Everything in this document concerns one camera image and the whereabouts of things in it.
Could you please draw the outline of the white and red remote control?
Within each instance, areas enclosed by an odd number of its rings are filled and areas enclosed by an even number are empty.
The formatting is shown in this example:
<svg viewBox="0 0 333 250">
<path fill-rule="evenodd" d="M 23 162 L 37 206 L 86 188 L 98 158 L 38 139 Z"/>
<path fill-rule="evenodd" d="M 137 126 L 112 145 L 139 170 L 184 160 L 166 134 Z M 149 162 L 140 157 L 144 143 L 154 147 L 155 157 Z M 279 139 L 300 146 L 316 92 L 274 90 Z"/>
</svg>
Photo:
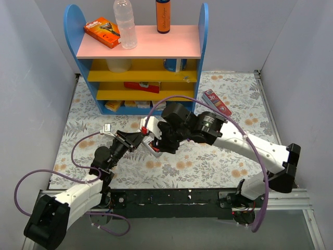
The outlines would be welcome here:
<svg viewBox="0 0 333 250">
<path fill-rule="evenodd" d="M 153 139 L 149 136 L 144 137 L 142 144 L 148 149 L 148 151 L 155 156 L 156 158 L 159 158 L 162 156 L 162 152 L 155 149 L 152 145 Z"/>
</svg>

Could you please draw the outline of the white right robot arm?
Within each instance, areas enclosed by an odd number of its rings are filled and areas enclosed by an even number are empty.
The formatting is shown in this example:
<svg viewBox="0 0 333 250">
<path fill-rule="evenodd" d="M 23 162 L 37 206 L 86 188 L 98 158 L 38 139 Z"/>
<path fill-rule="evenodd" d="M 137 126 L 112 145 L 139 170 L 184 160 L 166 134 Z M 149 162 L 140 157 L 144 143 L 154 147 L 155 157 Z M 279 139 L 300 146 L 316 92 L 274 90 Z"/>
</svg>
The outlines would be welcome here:
<svg viewBox="0 0 333 250">
<path fill-rule="evenodd" d="M 175 154 L 180 143 L 191 140 L 228 149 L 253 161 L 262 161 L 267 177 L 258 173 L 240 181 L 235 194 L 236 203 L 247 207 L 266 190 L 290 193 L 293 188 L 301 147 L 282 146 L 251 134 L 242 134 L 225 118 L 205 111 L 195 115 L 179 103 L 171 103 L 162 112 L 163 121 L 156 123 L 154 147 Z"/>
</svg>

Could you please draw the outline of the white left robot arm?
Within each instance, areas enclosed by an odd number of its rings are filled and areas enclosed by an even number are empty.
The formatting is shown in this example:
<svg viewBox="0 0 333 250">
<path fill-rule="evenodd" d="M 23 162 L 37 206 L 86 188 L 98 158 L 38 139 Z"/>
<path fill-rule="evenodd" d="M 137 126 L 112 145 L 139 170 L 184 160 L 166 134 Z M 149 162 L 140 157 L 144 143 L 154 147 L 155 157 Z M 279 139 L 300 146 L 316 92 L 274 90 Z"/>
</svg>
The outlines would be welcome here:
<svg viewBox="0 0 333 250">
<path fill-rule="evenodd" d="M 45 249 L 56 249 L 71 225 L 91 208 L 106 208 L 111 201 L 111 171 L 128 151 L 140 145 L 141 132 L 117 131 L 110 147 L 101 146 L 94 152 L 89 173 L 77 185 L 55 196 L 44 195 L 33 208 L 24 229 L 24 236 Z"/>
</svg>

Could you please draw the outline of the white orange soap box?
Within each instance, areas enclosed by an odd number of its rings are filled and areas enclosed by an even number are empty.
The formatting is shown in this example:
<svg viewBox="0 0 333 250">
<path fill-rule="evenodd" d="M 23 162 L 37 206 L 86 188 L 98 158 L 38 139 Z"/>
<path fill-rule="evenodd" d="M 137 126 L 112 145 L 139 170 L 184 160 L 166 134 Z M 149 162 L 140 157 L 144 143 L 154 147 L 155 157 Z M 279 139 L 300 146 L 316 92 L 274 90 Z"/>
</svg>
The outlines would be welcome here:
<svg viewBox="0 0 333 250">
<path fill-rule="evenodd" d="M 149 109 L 150 101 L 135 101 L 137 108 Z"/>
</svg>

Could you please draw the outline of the yellow orange box on shelf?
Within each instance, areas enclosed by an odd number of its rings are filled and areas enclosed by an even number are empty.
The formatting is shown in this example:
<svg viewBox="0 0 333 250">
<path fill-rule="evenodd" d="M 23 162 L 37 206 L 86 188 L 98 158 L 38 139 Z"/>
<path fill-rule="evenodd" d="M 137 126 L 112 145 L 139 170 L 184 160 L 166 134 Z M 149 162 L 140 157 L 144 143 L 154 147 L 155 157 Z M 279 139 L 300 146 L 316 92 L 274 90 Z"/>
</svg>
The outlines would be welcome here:
<svg viewBox="0 0 333 250">
<path fill-rule="evenodd" d="M 105 108 L 109 111 L 117 112 L 123 103 L 124 101 L 107 101 L 105 103 Z"/>
</svg>

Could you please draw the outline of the red box on shelf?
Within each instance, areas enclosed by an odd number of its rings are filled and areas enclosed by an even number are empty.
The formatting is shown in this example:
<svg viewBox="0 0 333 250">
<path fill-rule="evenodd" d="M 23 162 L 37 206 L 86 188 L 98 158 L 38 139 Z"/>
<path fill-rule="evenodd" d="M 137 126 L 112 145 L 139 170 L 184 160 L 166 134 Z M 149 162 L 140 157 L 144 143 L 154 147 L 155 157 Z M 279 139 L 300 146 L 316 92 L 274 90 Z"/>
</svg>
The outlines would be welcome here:
<svg viewBox="0 0 333 250">
<path fill-rule="evenodd" d="M 124 82 L 124 87 L 132 90 L 139 90 L 151 93 L 160 92 L 160 82 Z"/>
</svg>

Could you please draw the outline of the red toothpaste box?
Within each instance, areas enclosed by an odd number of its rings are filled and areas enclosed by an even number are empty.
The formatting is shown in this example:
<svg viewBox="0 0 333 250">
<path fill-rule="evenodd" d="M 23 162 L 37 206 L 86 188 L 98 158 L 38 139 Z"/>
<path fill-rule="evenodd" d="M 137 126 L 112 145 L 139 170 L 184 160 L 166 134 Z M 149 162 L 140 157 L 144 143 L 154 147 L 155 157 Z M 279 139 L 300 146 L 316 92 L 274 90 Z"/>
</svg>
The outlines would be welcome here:
<svg viewBox="0 0 333 250">
<path fill-rule="evenodd" d="M 202 99 L 215 110 L 218 110 L 227 116 L 232 115 L 232 112 L 229 110 L 229 108 L 222 102 L 222 100 L 215 94 L 212 89 L 204 91 L 202 94 Z"/>
</svg>

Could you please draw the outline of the blue and yellow shelf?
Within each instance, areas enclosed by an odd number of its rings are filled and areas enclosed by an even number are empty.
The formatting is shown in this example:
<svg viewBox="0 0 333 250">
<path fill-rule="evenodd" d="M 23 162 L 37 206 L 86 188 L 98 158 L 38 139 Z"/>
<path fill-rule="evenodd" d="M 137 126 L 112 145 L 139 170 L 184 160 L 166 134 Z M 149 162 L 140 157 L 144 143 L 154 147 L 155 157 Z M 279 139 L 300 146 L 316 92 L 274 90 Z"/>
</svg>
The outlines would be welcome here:
<svg viewBox="0 0 333 250">
<path fill-rule="evenodd" d="M 86 20 L 79 6 L 68 5 L 63 15 L 63 27 L 68 48 L 76 62 L 93 100 L 103 115 L 107 101 L 180 102 L 189 110 L 195 109 L 200 76 L 206 52 L 209 29 L 209 6 L 203 3 L 197 25 L 173 25 L 161 34 L 155 26 L 137 26 L 138 46 L 124 49 L 108 48 L 84 31 Z M 167 71 L 164 59 L 187 59 L 186 69 Z M 131 59 L 130 70 L 109 71 L 106 59 Z M 124 82 L 160 82 L 160 92 L 151 93 L 124 87 Z"/>
</svg>

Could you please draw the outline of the blue white box on shelf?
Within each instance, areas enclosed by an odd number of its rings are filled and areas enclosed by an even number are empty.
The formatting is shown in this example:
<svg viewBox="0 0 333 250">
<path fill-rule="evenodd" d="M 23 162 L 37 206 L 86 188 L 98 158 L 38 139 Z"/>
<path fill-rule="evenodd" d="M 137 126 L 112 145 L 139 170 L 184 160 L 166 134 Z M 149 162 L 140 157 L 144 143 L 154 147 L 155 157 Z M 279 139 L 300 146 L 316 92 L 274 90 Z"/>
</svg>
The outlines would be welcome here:
<svg viewBox="0 0 333 250">
<path fill-rule="evenodd" d="M 167 71 L 180 72 L 186 69 L 187 59 L 164 59 L 163 66 Z"/>
</svg>

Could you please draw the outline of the white cup on shelf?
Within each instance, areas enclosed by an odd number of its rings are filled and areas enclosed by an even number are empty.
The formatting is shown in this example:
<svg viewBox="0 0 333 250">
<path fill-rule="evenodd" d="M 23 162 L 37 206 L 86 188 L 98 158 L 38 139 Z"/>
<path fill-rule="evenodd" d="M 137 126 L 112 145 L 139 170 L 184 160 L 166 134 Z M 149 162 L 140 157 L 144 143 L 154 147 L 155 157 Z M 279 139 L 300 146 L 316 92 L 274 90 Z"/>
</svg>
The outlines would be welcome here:
<svg viewBox="0 0 333 250">
<path fill-rule="evenodd" d="M 123 73 L 130 70 L 132 66 L 131 59 L 106 59 L 109 71 L 113 73 Z"/>
</svg>

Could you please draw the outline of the orange razor box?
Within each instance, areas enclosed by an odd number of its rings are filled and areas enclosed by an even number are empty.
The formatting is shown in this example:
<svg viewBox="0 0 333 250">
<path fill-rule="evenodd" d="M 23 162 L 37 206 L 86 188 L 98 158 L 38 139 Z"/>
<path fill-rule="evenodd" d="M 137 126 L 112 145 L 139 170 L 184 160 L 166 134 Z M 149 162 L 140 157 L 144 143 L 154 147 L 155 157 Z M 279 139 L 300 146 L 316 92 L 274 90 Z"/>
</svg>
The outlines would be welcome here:
<svg viewBox="0 0 333 250">
<path fill-rule="evenodd" d="M 108 48 L 114 48 L 121 43 L 118 25 L 104 17 L 87 23 L 84 31 Z"/>
</svg>

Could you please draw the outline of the orange cologne bottle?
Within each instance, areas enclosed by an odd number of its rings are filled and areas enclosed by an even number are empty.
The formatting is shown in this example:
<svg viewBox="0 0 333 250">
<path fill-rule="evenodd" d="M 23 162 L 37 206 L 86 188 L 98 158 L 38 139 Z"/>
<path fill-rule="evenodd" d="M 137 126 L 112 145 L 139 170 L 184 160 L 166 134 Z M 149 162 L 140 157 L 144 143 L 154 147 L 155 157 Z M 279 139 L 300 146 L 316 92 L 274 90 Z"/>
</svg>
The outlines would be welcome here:
<svg viewBox="0 0 333 250">
<path fill-rule="evenodd" d="M 171 28 L 171 1 L 156 0 L 157 31 L 166 34 Z"/>
</svg>

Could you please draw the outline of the clear plastic bottle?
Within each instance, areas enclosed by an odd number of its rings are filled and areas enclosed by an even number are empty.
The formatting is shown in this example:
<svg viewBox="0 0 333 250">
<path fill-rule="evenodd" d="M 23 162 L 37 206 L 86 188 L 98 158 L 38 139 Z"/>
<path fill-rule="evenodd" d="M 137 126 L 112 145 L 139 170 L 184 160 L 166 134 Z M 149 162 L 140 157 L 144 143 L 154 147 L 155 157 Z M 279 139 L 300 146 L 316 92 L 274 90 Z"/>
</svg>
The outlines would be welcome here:
<svg viewBox="0 0 333 250">
<path fill-rule="evenodd" d="M 114 16 L 120 32 L 121 45 L 124 49 L 137 46 L 137 36 L 132 4 L 130 1 L 114 1 Z"/>
</svg>

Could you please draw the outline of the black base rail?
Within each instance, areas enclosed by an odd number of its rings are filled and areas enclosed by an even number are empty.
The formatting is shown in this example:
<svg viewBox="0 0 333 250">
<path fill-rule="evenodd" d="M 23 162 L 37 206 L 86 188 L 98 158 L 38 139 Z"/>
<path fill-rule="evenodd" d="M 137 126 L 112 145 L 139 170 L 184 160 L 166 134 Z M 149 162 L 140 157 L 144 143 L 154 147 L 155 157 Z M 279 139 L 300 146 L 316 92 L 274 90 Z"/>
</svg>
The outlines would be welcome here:
<svg viewBox="0 0 333 250">
<path fill-rule="evenodd" d="M 236 188 L 113 189 L 111 211 L 133 218 L 233 219 L 233 209 L 250 211 L 257 203 Z"/>
</svg>

